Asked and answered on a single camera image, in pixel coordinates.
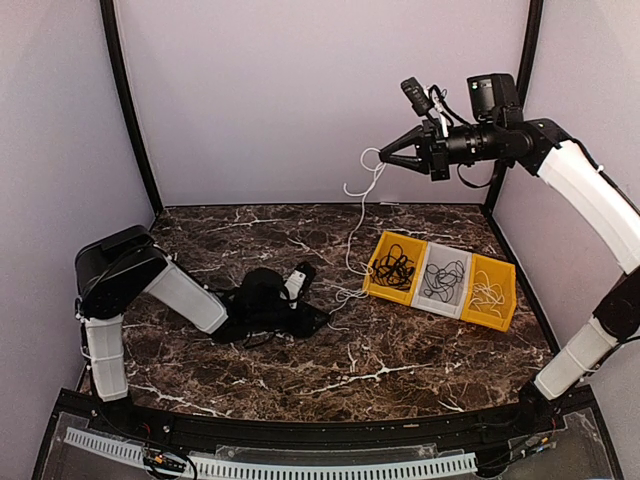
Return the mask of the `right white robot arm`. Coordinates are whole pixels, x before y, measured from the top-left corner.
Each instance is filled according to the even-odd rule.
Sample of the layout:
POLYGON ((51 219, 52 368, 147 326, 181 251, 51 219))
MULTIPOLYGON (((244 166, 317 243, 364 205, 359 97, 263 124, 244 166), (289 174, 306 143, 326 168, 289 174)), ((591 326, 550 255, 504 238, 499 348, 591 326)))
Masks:
POLYGON ((527 120, 513 77, 486 74, 467 80, 474 120, 456 118, 438 86, 410 77, 400 88, 421 125, 382 148, 383 163, 450 177, 450 168, 495 161, 521 165, 559 193, 611 251, 623 275, 585 325, 519 391, 510 424, 534 432, 585 374, 639 338, 639 209, 605 174, 584 145, 550 119, 527 120))

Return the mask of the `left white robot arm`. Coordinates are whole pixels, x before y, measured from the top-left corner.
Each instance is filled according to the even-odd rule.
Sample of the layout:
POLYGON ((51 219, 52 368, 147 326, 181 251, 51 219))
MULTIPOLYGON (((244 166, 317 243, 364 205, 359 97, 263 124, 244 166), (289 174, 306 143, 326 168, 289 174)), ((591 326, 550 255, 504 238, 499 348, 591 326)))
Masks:
POLYGON ((308 262, 288 277, 258 267, 237 287, 212 290, 165 252, 141 225, 83 247, 74 260, 75 315, 82 328, 82 354, 91 371, 92 391, 106 402, 103 421, 120 436, 141 427, 129 395, 122 326, 129 306, 148 295, 191 323, 217 344, 249 340, 258 333, 307 339, 331 315, 305 296, 316 277, 308 262))

